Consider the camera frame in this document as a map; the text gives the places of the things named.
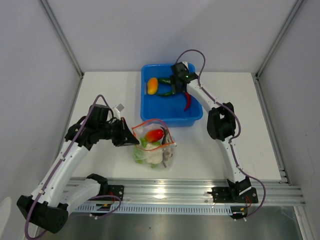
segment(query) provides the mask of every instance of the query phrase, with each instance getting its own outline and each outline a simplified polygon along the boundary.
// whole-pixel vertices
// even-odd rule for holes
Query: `white tabletop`
[[[121,116],[129,127],[140,118],[140,72],[86,72],[73,110],[70,125],[88,113],[98,94],[110,106],[123,104]],[[231,102],[240,119],[242,132],[236,140],[244,170],[263,181],[281,180],[266,123],[250,73],[204,72],[201,81],[220,99]],[[226,167],[220,148],[207,133],[208,114],[192,127],[170,128],[177,147],[169,170],[156,170],[134,162],[132,146],[114,147],[101,140],[79,164],[73,177],[96,173],[106,178],[222,180]]]

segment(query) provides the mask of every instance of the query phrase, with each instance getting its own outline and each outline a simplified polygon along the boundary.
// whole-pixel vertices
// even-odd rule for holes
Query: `gray floor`
[[[228,216],[114,214],[74,217],[43,240],[302,240],[292,207],[264,207],[247,222]]]

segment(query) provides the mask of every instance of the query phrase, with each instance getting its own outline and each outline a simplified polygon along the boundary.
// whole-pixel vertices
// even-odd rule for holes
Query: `plastic bag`
[[[132,156],[137,164],[147,165],[152,169],[168,169],[172,165],[174,148],[177,144],[162,120],[150,119],[133,127],[132,132],[140,141],[139,145],[133,147]]]

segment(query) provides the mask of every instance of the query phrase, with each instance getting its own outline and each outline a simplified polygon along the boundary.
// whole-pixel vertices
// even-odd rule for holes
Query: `white wall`
[[[0,1],[0,33],[0,202],[12,198],[1,239],[16,240],[16,202],[49,169],[79,79],[38,1]]]
[[[262,89],[294,185],[320,226],[320,1],[308,0],[262,75]]]
[[[195,48],[206,71],[256,72],[294,2],[49,0],[84,71],[139,71]]]

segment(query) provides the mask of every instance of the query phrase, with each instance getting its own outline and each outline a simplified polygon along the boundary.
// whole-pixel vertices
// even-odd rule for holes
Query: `blue bin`
[[[159,83],[157,94],[147,94],[148,80],[150,78],[169,78],[172,75],[170,67],[173,64],[150,64],[141,69],[140,117],[143,121],[161,119],[168,127],[190,127],[204,114],[202,106],[194,97],[191,97],[190,107],[184,111],[187,103],[184,93],[166,97],[157,96],[157,94],[169,92],[170,85]],[[195,66],[189,63],[188,67],[190,72],[195,72]]]

